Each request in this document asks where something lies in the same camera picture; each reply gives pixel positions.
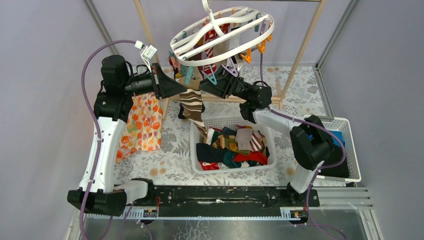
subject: wooden drying rack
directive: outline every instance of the wooden drying rack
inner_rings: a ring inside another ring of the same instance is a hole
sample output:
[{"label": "wooden drying rack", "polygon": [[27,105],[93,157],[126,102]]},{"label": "wooden drying rack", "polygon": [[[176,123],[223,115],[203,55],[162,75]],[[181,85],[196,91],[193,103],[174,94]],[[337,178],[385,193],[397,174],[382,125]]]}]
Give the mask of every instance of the wooden drying rack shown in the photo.
[{"label": "wooden drying rack", "polygon": [[[147,23],[147,19],[145,17],[142,4],[140,0],[133,0],[135,4],[135,8],[138,13],[138,17],[140,18],[141,25],[143,26],[144,33],[146,35],[147,41],[151,45],[155,45],[153,42],[152,34],[149,28],[149,24]],[[320,18],[321,12],[323,11],[323,8],[327,2],[327,0],[273,0],[277,2],[317,2],[318,5],[315,8],[315,12],[313,13],[312,19],[310,20],[309,27],[306,30],[306,34],[303,37],[303,41],[300,45],[299,51],[297,52],[297,56],[294,59],[293,66],[291,67],[290,73],[287,77],[287,80],[285,82],[285,85],[283,89],[281,90],[280,82],[277,81],[277,96],[272,96],[271,100],[273,104],[278,104],[278,107],[280,110],[283,110],[283,100],[286,98],[287,90],[289,89],[289,85],[293,80],[293,76],[295,75],[295,72],[299,66],[299,63],[301,62],[301,59],[304,55],[305,49],[308,46],[309,40],[311,39],[312,32],[315,29],[315,26],[317,25],[318,19]],[[159,63],[158,55],[154,55],[154,60]],[[245,100],[236,97],[236,96],[230,96],[228,98],[219,98],[217,96],[211,95],[211,94],[202,94],[201,96],[202,101],[211,101],[211,102],[230,102],[230,103],[244,103]],[[170,100],[179,100],[180,96],[173,96],[167,99],[163,100],[163,115],[162,119],[164,120],[167,116],[168,111],[168,105],[170,103]]]}]

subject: purple clothespin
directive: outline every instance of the purple clothespin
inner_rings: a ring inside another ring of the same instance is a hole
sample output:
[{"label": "purple clothespin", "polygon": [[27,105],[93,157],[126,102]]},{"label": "purple clothespin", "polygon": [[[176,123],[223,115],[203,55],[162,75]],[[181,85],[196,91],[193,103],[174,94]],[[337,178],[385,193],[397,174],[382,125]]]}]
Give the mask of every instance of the purple clothespin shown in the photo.
[{"label": "purple clothespin", "polygon": [[232,67],[226,67],[224,64],[222,64],[222,67],[229,72],[231,75],[233,75],[234,77],[238,77],[239,76],[239,72],[237,71],[237,67],[233,62],[233,59],[230,57],[229,61],[231,62]]},{"label": "purple clothespin", "polygon": [[262,26],[260,27],[259,35],[264,34],[264,32],[265,32],[265,27],[266,27],[266,26],[267,26],[267,25],[265,24],[265,20],[263,20],[263,21],[262,21]]}]

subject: floral tablecloth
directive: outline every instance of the floral tablecloth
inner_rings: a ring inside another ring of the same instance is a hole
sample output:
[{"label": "floral tablecloth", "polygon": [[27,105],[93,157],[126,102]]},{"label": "floral tablecloth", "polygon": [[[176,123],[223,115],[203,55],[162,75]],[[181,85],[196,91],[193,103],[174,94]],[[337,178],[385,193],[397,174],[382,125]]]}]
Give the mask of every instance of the floral tablecloth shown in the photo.
[{"label": "floral tablecloth", "polygon": [[[260,79],[260,68],[245,66],[241,76],[246,82]],[[277,95],[277,81],[284,86],[290,67],[264,67],[264,80]],[[283,101],[285,112],[295,116],[305,114],[326,115],[318,90],[313,68],[298,67]],[[204,102],[206,111],[202,117],[240,114],[238,103]],[[140,151],[114,166],[115,184],[128,182],[132,178],[152,179],[155,185],[231,185],[231,186],[285,186],[296,172],[296,161],[288,136],[274,134],[277,164],[274,168],[241,172],[198,174],[192,169],[190,160],[190,121],[177,118],[180,105],[170,101],[163,123],[160,150]],[[343,186],[343,183],[316,180],[318,186]]]}]

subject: laundry basket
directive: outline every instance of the laundry basket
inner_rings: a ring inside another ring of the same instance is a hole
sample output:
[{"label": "laundry basket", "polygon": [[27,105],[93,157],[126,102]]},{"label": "laundry basket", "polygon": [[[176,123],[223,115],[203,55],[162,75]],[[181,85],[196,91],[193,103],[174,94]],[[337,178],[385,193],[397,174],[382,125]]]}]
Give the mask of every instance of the laundry basket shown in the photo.
[{"label": "laundry basket", "polygon": [[204,117],[203,122],[206,128],[222,129],[223,127],[228,127],[232,130],[237,130],[236,125],[241,125],[241,126],[251,126],[254,130],[259,131],[266,138],[266,146],[268,147],[268,151],[269,151],[268,165],[219,169],[219,170],[206,170],[206,171],[203,170],[201,164],[198,161],[197,153],[196,153],[196,144],[203,143],[203,137],[200,135],[198,128],[193,123],[191,123],[190,158],[191,158],[191,166],[193,167],[193,170],[196,173],[198,174],[232,173],[232,172],[241,172],[241,171],[264,170],[264,169],[269,169],[276,166],[277,164],[276,144],[274,142],[273,131],[269,127],[251,123],[250,121],[244,120],[240,115]]},{"label": "laundry basket", "polygon": [[345,183],[357,183],[361,181],[361,172],[359,170],[357,153],[355,151],[354,139],[352,137],[351,124],[349,120],[342,117],[317,116],[321,119],[322,124],[327,130],[341,132],[344,140],[344,148],[346,149],[347,168],[349,169],[349,177],[333,177],[318,175],[317,179],[325,179],[329,181],[338,181]]}]

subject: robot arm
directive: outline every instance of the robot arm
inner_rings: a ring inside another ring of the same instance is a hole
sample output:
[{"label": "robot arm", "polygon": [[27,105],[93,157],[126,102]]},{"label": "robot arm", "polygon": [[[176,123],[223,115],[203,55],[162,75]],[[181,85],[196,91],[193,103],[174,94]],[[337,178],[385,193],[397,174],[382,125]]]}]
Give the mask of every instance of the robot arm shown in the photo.
[{"label": "robot arm", "polygon": [[88,164],[79,188],[70,190],[67,196],[69,203],[81,209],[83,196],[91,182],[84,206],[86,213],[120,216],[125,206],[137,199],[154,201],[151,180],[137,178],[119,186],[114,186],[113,182],[113,166],[119,140],[133,106],[132,97],[154,93],[158,99],[165,99],[187,90],[185,86],[166,76],[159,64],[153,63],[146,68],[145,73],[130,74],[127,62],[120,55],[108,56],[102,61],[102,89],[97,94],[93,108],[101,131],[97,166],[92,173],[99,144],[95,127]]},{"label": "robot arm", "polygon": [[[272,90],[265,82],[257,81],[253,84],[244,82],[238,74],[232,74],[223,67],[220,67],[215,75],[219,76],[217,85],[205,79],[200,83],[200,89],[220,98],[234,95],[246,100],[240,104],[240,113],[245,120],[290,136],[298,165],[289,186],[298,194],[304,193],[318,168],[323,165],[335,148],[331,136],[318,128],[294,121],[299,117],[270,107]],[[324,128],[321,120],[314,115],[303,122],[310,122]]]}]

